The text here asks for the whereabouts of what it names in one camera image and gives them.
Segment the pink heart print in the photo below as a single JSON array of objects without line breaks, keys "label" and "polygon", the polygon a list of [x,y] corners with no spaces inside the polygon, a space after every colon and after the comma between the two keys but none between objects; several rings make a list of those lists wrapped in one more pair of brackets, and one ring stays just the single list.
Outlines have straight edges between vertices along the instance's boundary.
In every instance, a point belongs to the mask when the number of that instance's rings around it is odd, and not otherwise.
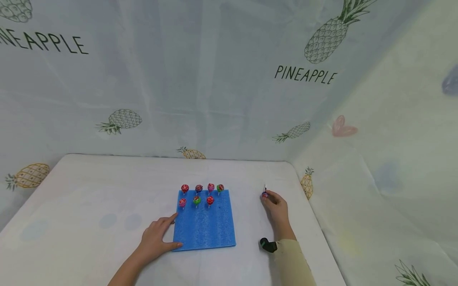
[{"label": "pink heart print", "polygon": [[345,126],[345,117],[340,115],[337,117],[333,124],[333,136],[334,137],[347,137],[358,132],[358,128],[353,126]]}]

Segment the black strap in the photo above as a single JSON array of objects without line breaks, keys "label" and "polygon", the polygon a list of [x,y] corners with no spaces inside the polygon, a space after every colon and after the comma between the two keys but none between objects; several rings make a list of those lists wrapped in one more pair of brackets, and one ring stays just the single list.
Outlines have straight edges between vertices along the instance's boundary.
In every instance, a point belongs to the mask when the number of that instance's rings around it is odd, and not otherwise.
[{"label": "black strap", "polygon": [[259,243],[261,244],[261,247],[267,252],[274,253],[277,250],[277,243],[275,241],[269,242],[265,237],[261,238]]}]

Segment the blue foam board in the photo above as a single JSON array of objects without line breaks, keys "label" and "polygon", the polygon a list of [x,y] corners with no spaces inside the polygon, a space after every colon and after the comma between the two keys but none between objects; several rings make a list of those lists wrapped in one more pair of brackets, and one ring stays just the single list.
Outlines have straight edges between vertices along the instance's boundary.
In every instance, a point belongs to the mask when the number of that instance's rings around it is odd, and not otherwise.
[{"label": "blue foam board", "polygon": [[[208,190],[200,193],[201,202],[197,206],[192,202],[195,190],[186,194],[178,192],[173,241],[182,242],[183,246],[176,251],[221,248],[235,246],[234,220],[230,204],[229,190],[212,192],[214,203],[208,207]],[[186,199],[185,209],[180,208],[180,199]]]}]

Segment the white table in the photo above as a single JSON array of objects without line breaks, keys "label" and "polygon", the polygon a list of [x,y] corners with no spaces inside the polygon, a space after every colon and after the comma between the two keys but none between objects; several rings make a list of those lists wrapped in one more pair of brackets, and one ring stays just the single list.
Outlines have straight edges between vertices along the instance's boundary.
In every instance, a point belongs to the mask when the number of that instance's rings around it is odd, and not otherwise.
[{"label": "white table", "polygon": [[90,155],[65,156],[0,233],[0,284],[106,285],[149,223],[174,213],[184,183],[229,189],[237,246],[168,253],[137,285],[279,285],[258,246],[273,239],[259,201],[264,183],[288,201],[317,284],[345,285],[290,164]]}]

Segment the sleeve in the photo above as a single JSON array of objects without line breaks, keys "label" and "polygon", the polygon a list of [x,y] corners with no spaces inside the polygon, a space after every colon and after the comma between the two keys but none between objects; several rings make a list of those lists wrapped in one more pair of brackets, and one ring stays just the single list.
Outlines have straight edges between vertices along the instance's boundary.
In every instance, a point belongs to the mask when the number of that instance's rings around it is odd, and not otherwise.
[{"label": "sleeve", "polygon": [[291,239],[277,241],[277,251],[273,255],[282,286],[316,286],[299,242]]}]

